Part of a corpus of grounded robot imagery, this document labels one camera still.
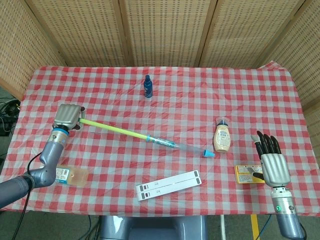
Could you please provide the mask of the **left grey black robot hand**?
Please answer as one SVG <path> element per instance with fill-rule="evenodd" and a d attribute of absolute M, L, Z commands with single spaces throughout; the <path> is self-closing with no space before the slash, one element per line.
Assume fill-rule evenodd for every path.
<path fill-rule="evenodd" d="M 80 119 L 85 118 L 85 108 L 76 104 L 61 104 L 58 107 L 52 127 L 60 128 L 67 132 L 71 130 L 80 130 L 83 123 Z"/>

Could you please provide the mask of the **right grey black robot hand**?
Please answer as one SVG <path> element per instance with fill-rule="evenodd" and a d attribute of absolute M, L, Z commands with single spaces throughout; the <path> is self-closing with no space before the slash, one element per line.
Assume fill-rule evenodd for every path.
<path fill-rule="evenodd" d="M 259 156 L 262 172 L 259 173 L 251 167 L 248 167 L 247 171 L 271 188 L 287 186 L 291 182 L 291 176 L 278 140 L 259 130 L 257 135 L 252 135 L 251 138 Z"/>

